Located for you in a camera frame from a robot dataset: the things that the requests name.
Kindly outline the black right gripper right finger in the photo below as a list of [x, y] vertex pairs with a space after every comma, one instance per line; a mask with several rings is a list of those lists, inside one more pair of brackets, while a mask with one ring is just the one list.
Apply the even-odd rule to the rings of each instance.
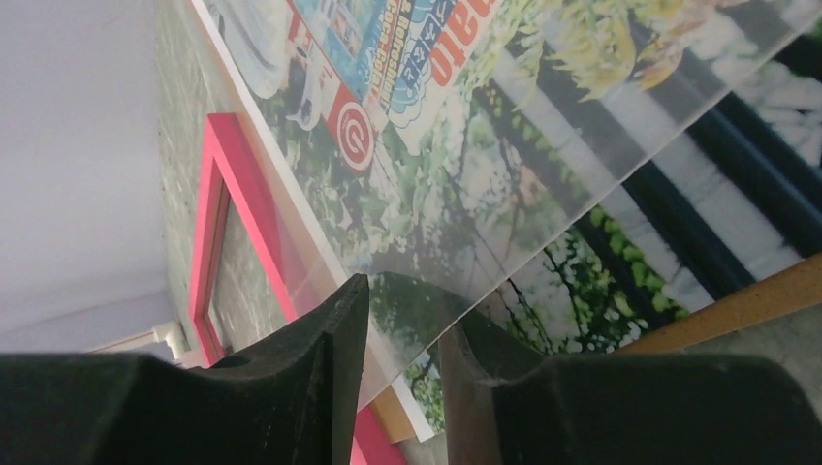
[[800, 385], [755, 356], [544, 356], [471, 312], [439, 339], [453, 464], [817, 464]]

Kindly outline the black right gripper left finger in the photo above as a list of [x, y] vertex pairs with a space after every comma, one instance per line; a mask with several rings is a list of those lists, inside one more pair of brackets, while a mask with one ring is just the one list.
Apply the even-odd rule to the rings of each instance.
[[1, 358], [5, 464], [345, 464], [369, 313], [357, 274], [209, 368], [155, 356]]

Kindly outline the pink wooden photo frame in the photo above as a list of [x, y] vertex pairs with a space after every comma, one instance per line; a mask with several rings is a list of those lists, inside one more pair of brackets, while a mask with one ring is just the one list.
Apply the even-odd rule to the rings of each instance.
[[289, 290], [308, 273], [287, 230], [281, 229], [261, 163], [233, 113], [205, 118], [197, 196], [188, 315], [204, 361], [225, 356], [227, 337], [217, 334], [209, 316], [221, 278], [242, 282], [242, 272], [264, 279], [286, 322], [302, 315], [300, 305], [314, 304], [318, 293]]

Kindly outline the brown fibreboard backing panel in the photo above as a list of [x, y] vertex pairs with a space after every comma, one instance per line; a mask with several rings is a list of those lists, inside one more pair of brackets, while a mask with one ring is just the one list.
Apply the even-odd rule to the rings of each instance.
[[677, 351], [820, 302], [821, 256], [816, 254], [618, 351], [628, 354]]

